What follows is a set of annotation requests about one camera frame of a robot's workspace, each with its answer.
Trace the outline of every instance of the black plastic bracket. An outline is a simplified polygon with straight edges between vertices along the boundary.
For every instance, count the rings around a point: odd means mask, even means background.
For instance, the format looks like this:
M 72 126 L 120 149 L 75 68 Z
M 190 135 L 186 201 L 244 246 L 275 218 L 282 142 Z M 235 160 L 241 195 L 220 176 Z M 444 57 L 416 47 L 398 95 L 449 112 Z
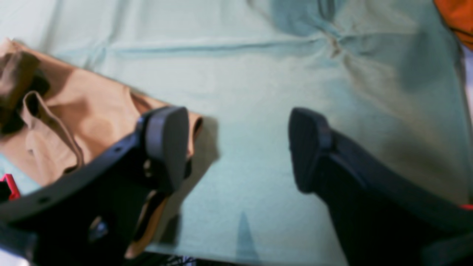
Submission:
M 389 170 L 309 109 L 292 110 L 289 141 L 297 186 L 328 205 L 350 265 L 472 265 L 472 211 Z
M 188 136 L 185 108 L 144 114 L 80 170 L 0 204 L 0 248 L 39 266 L 120 265 L 149 193 L 179 188 Z

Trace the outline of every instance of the tan fabric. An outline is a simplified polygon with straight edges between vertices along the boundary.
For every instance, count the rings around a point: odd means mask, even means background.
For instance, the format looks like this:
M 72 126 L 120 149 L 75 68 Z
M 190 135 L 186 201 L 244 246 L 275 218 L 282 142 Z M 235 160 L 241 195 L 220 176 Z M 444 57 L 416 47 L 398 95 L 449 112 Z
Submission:
M 26 92 L 21 111 L 25 126 L 0 139 L 0 152 L 42 186 L 55 182 L 65 172 L 89 163 L 131 133 L 142 113 L 169 105 L 132 93 L 121 83 L 9 40 L 0 44 L 0 58 L 7 58 L 7 54 L 32 54 L 39 59 L 38 68 L 50 84 L 44 96 L 34 91 Z M 8 58 L 0 60 L 0 69 L 5 69 L 0 72 L 0 81 L 5 77 L 10 62 Z M 9 81 L 8 88 L 13 88 L 15 82 L 23 81 L 13 79 Z M 2 88 L 6 86 L 0 83 L 0 105 L 5 95 Z M 189 123 L 188 158 L 193 155 L 193 141 L 199 132 L 201 117 L 189 113 Z M 127 257 L 142 252 L 152 239 L 165 202 L 154 211 L 145 235 L 131 244 Z

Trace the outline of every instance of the red plastic piece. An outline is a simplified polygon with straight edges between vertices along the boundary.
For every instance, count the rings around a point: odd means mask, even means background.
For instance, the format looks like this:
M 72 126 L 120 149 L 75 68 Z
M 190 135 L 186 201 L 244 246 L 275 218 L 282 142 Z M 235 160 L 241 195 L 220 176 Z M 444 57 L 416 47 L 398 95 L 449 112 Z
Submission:
M 473 205 L 470 204 L 461 205 L 460 207 L 468 211 L 473 211 Z
M 0 179 L 0 181 L 5 182 L 5 180 L 7 180 L 8 187 L 10 188 L 10 191 L 11 191 L 9 200 L 18 199 L 19 197 L 21 197 L 20 191 L 18 190 L 17 184 L 15 183 L 13 176 L 11 174 L 5 174 Z

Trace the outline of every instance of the orange fabric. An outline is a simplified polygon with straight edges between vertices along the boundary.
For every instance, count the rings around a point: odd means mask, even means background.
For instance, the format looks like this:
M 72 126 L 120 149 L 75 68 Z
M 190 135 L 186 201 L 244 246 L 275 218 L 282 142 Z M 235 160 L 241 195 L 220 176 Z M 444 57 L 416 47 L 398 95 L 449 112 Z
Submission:
M 460 41 L 473 50 L 473 0 L 435 0 L 435 4 Z

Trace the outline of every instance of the light blue cloth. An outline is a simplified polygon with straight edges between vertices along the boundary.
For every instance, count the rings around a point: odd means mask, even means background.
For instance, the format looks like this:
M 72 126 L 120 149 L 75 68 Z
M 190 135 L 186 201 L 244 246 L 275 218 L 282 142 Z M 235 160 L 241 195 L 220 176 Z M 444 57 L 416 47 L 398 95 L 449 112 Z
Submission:
M 431 0 L 8 0 L 0 36 L 206 116 L 193 176 L 150 251 L 346 264 L 326 206 L 293 180 L 294 106 L 412 182 L 468 200 L 459 47 Z

